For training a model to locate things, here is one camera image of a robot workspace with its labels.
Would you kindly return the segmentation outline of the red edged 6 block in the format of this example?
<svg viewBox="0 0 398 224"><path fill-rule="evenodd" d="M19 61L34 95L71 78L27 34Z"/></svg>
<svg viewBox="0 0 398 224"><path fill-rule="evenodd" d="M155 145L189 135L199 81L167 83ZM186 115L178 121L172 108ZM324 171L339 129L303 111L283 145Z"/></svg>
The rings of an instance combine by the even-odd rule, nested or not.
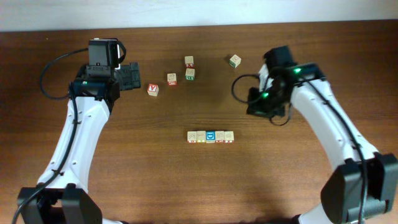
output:
<svg viewBox="0 0 398 224"><path fill-rule="evenodd" d="M234 142L234 132L233 131L225 131L224 132L224 142L225 143L233 143Z"/></svg>

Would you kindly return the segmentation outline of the green edged M block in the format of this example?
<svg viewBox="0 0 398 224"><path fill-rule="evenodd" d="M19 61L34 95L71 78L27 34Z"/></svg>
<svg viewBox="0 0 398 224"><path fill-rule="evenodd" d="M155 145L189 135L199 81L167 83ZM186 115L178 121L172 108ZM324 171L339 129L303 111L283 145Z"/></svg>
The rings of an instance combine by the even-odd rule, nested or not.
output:
<svg viewBox="0 0 398 224"><path fill-rule="evenodd" d="M185 72L185 78L187 80L194 80L195 79L195 69L194 68L187 68Z"/></svg>

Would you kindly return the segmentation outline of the blue D letter block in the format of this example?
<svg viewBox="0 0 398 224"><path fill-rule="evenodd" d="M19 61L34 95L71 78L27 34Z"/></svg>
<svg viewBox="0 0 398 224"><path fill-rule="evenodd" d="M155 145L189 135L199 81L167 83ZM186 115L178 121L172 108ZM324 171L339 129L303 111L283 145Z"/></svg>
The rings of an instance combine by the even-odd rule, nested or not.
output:
<svg viewBox="0 0 398 224"><path fill-rule="evenodd" d="M206 132L206 143L215 143L216 135L214 131L207 131Z"/></svg>

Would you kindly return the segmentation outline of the yellow edged wooden block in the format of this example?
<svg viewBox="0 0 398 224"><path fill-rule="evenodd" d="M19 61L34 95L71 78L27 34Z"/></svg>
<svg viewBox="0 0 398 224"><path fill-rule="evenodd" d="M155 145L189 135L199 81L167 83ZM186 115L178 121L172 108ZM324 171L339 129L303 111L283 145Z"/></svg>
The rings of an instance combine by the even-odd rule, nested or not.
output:
<svg viewBox="0 0 398 224"><path fill-rule="evenodd" d="M198 143L206 142L206 131L197 131L197 142Z"/></svg>

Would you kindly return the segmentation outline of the wooden K picture block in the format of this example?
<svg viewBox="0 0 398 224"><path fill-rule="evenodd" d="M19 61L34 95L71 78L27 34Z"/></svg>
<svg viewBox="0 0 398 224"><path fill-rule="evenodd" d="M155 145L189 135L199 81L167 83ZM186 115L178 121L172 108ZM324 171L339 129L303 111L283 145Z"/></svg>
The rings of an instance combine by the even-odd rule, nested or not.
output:
<svg viewBox="0 0 398 224"><path fill-rule="evenodd" d="M187 132L187 142L188 143L196 143L197 142L197 132L196 131L188 131Z"/></svg>

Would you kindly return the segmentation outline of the red edged 5 block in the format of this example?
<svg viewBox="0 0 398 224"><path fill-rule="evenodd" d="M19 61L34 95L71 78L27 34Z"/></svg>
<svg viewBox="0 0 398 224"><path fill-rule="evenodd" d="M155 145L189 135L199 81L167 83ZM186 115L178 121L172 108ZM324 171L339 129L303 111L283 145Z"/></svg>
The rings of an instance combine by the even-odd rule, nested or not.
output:
<svg viewBox="0 0 398 224"><path fill-rule="evenodd" d="M216 131L215 132L215 143L224 142L224 131Z"/></svg>

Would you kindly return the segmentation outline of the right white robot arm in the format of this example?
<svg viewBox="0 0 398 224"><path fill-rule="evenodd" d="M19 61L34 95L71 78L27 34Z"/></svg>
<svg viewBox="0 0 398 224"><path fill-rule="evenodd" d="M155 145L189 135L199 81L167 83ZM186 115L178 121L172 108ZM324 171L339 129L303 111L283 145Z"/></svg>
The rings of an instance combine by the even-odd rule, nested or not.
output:
<svg viewBox="0 0 398 224"><path fill-rule="evenodd" d="M264 64L259 87L249 91L248 113L272 119L285 106L295 108L323 146L332 175L320 204L295 216L293 223L364 223L392 210L397 158L381 154L358 131L336 100L317 64Z"/></svg>

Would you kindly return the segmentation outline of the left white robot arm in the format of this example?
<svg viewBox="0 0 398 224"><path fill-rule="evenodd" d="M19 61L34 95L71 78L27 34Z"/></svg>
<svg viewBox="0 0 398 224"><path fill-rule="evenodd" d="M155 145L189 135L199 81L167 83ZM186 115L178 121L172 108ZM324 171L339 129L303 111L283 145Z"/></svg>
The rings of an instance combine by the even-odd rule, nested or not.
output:
<svg viewBox="0 0 398 224"><path fill-rule="evenodd" d="M131 62L95 76L83 65L68 90L68 111L54 154L35 187L23 187L12 218L24 223L110 223L88 194L99 136L120 92L140 88L139 65Z"/></svg>

